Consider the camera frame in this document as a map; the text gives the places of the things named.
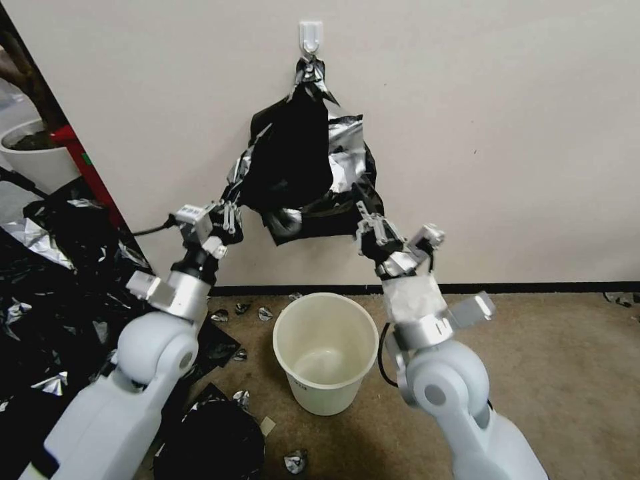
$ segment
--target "white wall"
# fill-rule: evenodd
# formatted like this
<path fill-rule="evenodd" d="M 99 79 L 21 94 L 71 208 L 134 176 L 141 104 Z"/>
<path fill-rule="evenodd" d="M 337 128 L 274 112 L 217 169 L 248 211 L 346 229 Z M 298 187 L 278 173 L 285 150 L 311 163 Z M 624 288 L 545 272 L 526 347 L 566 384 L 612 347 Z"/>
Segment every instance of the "white wall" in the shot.
<path fill-rule="evenodd" d="M 3 3 L 133 229 L 218 198 L 320 19 L 390 218 L 447 231 L 440 281 L 640 279 L 638 2 Z M 276 248 L 245 225 L 220 285 L 375 282 L 348 238 Z M 176 231 L 141 244 L 181 256 Z"/>

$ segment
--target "floor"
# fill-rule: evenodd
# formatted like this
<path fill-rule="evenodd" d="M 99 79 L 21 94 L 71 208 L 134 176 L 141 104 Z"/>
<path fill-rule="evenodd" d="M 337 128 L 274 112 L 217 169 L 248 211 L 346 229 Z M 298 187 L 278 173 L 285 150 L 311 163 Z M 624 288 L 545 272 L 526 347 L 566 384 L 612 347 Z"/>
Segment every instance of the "floor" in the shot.
<path fill-rule="evenodd" d="M 632 318 L 638 308 L 608 303 L 598 294 L 492 298 L 494 320 L 457 339 L 485 362 L 494 407 L 522 430 L 550 478 L 640 478 L 640 324 Z M 380 296 L 354 300 L 379 328 L 384 324 Z M 236 316 L 236 301 L 250 301 L 251 309 Z M 257 317 L 260 306 L 277 316 L 288 303 L 287 297 L 212 299 L 212 310 L 231 312 L 222 328 L 242 342 L 249 358 L 215 369 L 195 386 L 211 381 L 229 396 L 248 389 L 258 422 L 265 416 L 276 422 L 267 438 L 263 478 L 291 478 L 283 455 L 299 448 L 309 451 L 301 478 L 452 478 L 435 422 L 406 406 L 376 367 L 350 408 L 334 417 L 316 417 L 296 404 L 271 347 L 275 319 Z M 137 478 L 151 478 L 151 472 L 141 468 Z"/>

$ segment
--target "baseboard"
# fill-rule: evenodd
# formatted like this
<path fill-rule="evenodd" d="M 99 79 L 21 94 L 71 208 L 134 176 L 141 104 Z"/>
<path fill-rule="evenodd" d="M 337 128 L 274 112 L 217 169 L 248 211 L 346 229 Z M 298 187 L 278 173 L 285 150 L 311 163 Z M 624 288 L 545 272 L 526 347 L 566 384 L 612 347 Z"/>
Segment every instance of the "baseboard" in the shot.
<path fill-rule="evenodd" d="M 552 282 L 552 283 L 441 283 L 442 293 L 586 293 L 586 292 L 639 292 L 640 281 L 618 282 Z M 242 285 L 214 287 L 212 295 L 288 295 L 299 292 L 304 295 L 319 291 L 340 295 L 374 295 L 382 293 L 376 285 Z"/>

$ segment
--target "soil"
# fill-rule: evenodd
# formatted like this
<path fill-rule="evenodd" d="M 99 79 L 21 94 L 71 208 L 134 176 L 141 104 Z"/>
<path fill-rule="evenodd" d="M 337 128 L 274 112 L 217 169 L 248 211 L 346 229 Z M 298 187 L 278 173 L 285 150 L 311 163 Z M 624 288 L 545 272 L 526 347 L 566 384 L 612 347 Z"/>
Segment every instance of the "soil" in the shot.
<path fill-rule="evenodd" d="M 51 137 L 49 136 L 48 131 L 40 131 L 37 133 L 32 133 L 27 135 L 26 137 L 22 137 L 18 142 L 10 145 L 9 148 L 12 150 L 48 150 L 53 148 L 58 148 L 59 145 L 56 145 Z"/>

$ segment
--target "black cable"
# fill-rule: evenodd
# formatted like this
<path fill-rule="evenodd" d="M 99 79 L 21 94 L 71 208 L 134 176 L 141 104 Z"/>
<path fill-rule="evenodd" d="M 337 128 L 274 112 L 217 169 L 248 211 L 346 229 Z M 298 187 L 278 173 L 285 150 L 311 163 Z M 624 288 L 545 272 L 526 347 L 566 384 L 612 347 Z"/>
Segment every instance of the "black cable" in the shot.
<path fill-rule="evenodd" d="M 133 236 L 134 237 L 140 237 L 142 235 L 148 235 L 150 233 L 155 233 L 158 232 L 160 230 L 165 230 L 165 229 L 169 229 L 171 227 L 173 227 L 175 225 L 175 217 L 173 215 L 170 215 L 169 218 L 167 219 L 166 222 L 164 222 L 162 225 L 159 225 L 157 227 L 154 228 L 150 228 L 147 230 L 140 230 L 137 232 L 133 232 Z"/>
<path fill-rule="evenodd" d="M 398 384 L 387 376 L 387 373 L 385 372 L 385 368 L 382 365 L 382 347 L 385 344 L 385 337 L 387 336 L 387 330 L 389 330 L 390 326 L 391 326 L 391 323 L 386 322 L 385 326 L 382 328 L 382 333 L 380 334 L 380 342 L 378 343 L 378 368 L 380 369 L 380 375 L 382 375 L 382 378 L 384 378 L 384 380 L 388 384 L 390 384 L 392 387 L 398 388 Z"/>

